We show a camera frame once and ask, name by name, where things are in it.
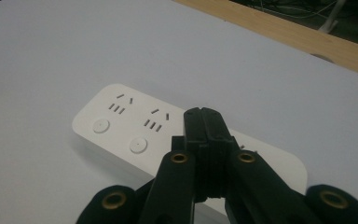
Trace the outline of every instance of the white table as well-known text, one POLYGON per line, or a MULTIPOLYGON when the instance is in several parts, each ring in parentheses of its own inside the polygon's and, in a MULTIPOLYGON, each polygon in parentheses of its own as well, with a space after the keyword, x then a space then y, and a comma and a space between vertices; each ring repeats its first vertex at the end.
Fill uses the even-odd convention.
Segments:
MULTIPOLYGON (((358 75, 173 1, 0 2, 0 223, 74 223, 143 183, 88 151, 75 114, 123 83, 298 156, 358 199, 358 75)), ((213 223, 198 217, 197 223, 213 223)))

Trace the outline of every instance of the wooden edge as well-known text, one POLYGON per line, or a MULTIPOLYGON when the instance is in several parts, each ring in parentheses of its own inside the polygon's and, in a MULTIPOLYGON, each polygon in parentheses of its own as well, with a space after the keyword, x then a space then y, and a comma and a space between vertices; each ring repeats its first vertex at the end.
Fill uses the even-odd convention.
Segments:
POLYGON ((358 44, 228 0, 174 0, 358 73, 358 44))

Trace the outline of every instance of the power outlet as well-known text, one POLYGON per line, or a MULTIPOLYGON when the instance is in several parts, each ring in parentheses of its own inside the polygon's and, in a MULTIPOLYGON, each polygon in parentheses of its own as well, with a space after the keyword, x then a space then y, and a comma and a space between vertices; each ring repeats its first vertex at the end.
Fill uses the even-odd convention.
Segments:
MULTIPOLYGON (((75 117, 73 129, 87 146, 147 181, 156 175, 174 135, 183 135, 185 110, 113 84, 102 89, 75 117)), ((286 184, 304 193, 307 171, 294 155, 230 130, 241 148, 257 151, 286 184)), ((206 205, 225 214, 224 200, 206 205)))

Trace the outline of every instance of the power strip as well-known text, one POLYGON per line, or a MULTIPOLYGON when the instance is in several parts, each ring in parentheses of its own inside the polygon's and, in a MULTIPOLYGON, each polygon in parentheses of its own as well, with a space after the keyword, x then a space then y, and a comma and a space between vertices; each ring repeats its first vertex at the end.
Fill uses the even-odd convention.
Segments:
MULTIPOLYGON (((121 84, 101 90, 75 117, 72 127, 88 147, 144 181, 155 176, 173 135, 183 135, 185 110, 121 84)), ((286 184, 304 193, 307 171, 294 155, 229 130, 239 146, 257 151, 286 184)), ((225 214, 224 200, 206 205, 225 214)))

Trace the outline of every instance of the brass ring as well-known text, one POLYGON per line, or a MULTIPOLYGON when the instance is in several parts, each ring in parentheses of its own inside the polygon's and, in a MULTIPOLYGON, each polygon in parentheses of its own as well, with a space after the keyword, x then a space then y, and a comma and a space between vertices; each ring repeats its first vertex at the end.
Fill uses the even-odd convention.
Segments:
POLYGON ((348 201, 344 197, 342 197, 341 195, 339 195, 333 191, 323 190, 320 193, 320 196, 324 203, 326 203, 332 207, 335 207, 338 209, 344 209, 349 206, 348 201))
POLYGON ((103 198, 103 208, 109 210, 118 209, 126 201, 127 201, 127 196, 122 191, 112 192, 103 198))
POLYGON ((238 155, 238 159, 240 159, 240 161, 243 162, 254 162, 255 161, 255 157, 247 152, 242 152, 241 154, 238 155))
POLYGON ((188 156, 183 153, 176 153, 171 155, 171 161, 175 163, 183 163, 188 161, 188 156))

